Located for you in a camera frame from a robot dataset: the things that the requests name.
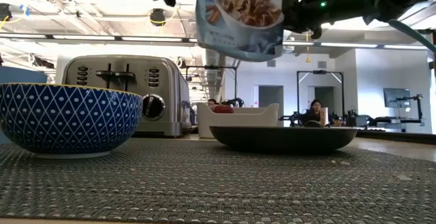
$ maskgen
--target blue and white bowl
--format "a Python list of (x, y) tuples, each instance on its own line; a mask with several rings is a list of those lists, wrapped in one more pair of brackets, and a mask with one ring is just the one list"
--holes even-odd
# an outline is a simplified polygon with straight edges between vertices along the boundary
[(43, 158), (107, 155), (129, 139), (142, 97), (60, 84), (0, 84), (0, 123), (13, 143)]

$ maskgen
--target woven placemat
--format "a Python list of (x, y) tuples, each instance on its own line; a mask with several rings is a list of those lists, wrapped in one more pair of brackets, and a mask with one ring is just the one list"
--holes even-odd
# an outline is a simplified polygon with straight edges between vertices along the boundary
[(355, 148), (296, 157), (135, 138), (106, 157), (0, 145), (0, 218), (436, 223), (436, 163)]

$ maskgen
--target monitor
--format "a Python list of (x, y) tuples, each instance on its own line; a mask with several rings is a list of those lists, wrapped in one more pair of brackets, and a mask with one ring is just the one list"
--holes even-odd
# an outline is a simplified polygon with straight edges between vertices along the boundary
[(398, 98), (410, 97), (409, 89), (383, 89), (385, 108), (410, 108), (410, 100), (397, 101)]

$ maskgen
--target woman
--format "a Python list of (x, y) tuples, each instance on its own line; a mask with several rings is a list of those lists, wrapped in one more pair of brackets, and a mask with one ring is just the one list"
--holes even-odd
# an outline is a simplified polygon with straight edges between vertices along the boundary
[(320, 122), (321, 121), (321, 101), (318, 99), (314, 99), (311, 103), (311, 108), (306, 112), (306, 114), (302, 115), (301, 122), (304, 126), (307, 126), (309, 121)]
[(217, 100), (216, 99), (209, 99), (207, 101), (207, 106), (209, 107), (209, 109), (211, 109), (213, 111), (213, 108), (218, 105)]

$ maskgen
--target toaster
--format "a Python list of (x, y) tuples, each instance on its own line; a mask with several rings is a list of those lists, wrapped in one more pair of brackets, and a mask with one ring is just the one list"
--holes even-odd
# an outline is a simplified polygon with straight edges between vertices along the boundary
[(143, 97), (137, 131), (170, 137), (191, 129), (189, 87), (170, 59), (133, 55), (75, 57), (63, 69), (63, 84), (127, 91)]

